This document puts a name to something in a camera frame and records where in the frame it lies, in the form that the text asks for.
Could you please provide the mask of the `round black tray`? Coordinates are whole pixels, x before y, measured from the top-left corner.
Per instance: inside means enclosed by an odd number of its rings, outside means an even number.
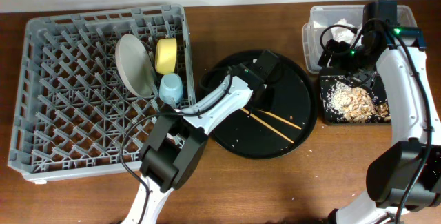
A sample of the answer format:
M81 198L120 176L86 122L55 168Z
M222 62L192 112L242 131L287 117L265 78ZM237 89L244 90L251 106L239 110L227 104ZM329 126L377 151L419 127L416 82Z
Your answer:
M269 78L275 86L275 98L270 111L302 129L278 121L257 109L246 106L264 122L294 141L278 136L242 110L237 110L219 124L211 135L231 153L248 159L272 159L286 155L303 144L312 133L318 118L318 103L311 80L295 62L278 54L280 63Z

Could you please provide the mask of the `grey dishwasher rack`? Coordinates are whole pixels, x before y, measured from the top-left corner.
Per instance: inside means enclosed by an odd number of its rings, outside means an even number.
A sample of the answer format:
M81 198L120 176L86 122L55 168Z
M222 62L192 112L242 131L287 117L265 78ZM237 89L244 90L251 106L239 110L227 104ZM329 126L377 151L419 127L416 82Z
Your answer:
M115 62L134 35L149 58L177 40L180 108L196 101L189 28L178 4L39 17L25 27L8 166L32 183L137 170L138 153L163 103L133 95Z

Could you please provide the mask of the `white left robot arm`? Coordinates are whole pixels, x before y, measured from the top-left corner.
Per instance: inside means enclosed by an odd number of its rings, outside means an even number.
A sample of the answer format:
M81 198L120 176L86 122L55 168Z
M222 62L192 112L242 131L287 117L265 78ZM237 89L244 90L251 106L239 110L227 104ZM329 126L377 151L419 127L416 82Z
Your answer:
M139 151L140 183L124 223L155 223L169 195L196 169L209 134L228 116L258 98L273 65L241 63L228 69L223 82L197 104L153 114L153 130Z

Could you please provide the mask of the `light blue plastic cup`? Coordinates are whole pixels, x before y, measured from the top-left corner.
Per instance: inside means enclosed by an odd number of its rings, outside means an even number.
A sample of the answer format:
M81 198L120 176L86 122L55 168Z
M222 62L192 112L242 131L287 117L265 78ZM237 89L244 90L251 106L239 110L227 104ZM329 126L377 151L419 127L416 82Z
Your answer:
M183 82L179 75L175 73L164 75L158 93L162 102L178 105L183 98Z

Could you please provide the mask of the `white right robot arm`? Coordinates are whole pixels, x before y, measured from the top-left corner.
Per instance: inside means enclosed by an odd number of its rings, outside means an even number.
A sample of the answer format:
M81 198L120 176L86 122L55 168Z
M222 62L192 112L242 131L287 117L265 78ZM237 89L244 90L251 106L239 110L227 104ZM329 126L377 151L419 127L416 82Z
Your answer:
M426 74L422 32L385 28L376 61L391 113L391 147L367 170L366 190L334 209L329 223L399 223L402 215L440 205L440 117Z

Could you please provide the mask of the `yellow plastic bowl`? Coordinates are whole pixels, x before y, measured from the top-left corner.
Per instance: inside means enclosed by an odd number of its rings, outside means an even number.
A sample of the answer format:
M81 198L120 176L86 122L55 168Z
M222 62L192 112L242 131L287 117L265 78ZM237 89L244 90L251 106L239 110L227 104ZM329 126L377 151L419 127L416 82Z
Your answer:
M176 58L176 39L160 39L156 46L155 70L162 75L173 73L176 66Z

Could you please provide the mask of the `black rectangular tray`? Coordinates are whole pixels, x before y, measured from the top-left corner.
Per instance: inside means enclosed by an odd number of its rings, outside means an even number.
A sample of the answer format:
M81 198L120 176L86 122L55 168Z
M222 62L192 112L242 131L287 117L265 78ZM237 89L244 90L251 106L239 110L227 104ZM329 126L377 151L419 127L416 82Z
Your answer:
M377 72L346 72L323 68L319 74L320 99L328 124L390 123L390 111Z

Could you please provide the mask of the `food scraps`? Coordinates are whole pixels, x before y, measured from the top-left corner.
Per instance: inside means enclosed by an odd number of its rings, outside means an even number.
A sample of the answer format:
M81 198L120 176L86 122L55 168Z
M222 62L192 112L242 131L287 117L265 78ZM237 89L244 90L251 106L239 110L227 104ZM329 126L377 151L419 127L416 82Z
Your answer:
M391 121L386 102L375 103L368 92L360 87L352 88L337 81L327 90L325 113L332 123L388 123Z

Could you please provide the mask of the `clear plastic bin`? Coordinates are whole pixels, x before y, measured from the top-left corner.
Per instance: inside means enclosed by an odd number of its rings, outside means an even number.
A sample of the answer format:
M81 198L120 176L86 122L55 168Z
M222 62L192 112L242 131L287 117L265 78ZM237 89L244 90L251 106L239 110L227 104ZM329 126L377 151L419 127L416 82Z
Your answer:
M362 25L364 5L314 6L310 10L308 23L302 27L302 44L308 72L318 74L319 58L322 54L320 36L328 26L346 19L354 25ZM398 5L398 23L401 26L418 27L412 10L405 5Z

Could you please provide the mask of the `grey round plate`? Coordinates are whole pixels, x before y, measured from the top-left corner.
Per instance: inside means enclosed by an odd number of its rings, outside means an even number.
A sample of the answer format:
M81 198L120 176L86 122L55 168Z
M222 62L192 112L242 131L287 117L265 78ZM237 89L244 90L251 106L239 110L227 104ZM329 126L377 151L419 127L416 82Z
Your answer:
M147 50L133 34L124 34L116 44L115 61L124 86L135 96L153 93L154 69Z

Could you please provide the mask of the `wooden chopstick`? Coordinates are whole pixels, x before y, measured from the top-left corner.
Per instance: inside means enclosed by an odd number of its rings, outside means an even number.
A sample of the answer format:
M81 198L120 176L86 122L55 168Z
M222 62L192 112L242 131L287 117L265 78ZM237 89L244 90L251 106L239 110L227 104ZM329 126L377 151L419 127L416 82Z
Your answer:
M270 116L270 117L272 117L272 118L274 118L274 119L276 119L276 120L278 120L278 121L281 121L281 122L283 122L283 123L285 123L285 124L287 124L287 125L290 125L290 126L296 128L296 129L298 129L298 130L301 130L301 129L302 129L300 126L298 126L298 125L296 125L296 124L294 124L294 123L292 123L292 122L290 122L290 121L288 121L288 120L285 120L284 118L282 118L282 117L280 117L280 116L278 116L278 115L275 115L275 114L273 114L273 113L271 113L271 112L267 112L267 111L263 111L263 110L258 110L258 111L259 111L259 112L262 112L262 113L266 114L267 116Z
M272 132L274 132L278 136L284 138L284 140L289 141L290 143L294 143L293 140L291 140L290 138L285 136L283 133L279 132L276 128L272 127L270 124L268 124L268 123L264 122L262 119L258 118L255 114L252 114L250 111L246 110L245 108L242 108L240 110L242 110L245 114L247 114L248 116L253 118L255 121L257 121L258 123L260 123L263 126L265 126L266 128L268 128L269 130L271 130Z

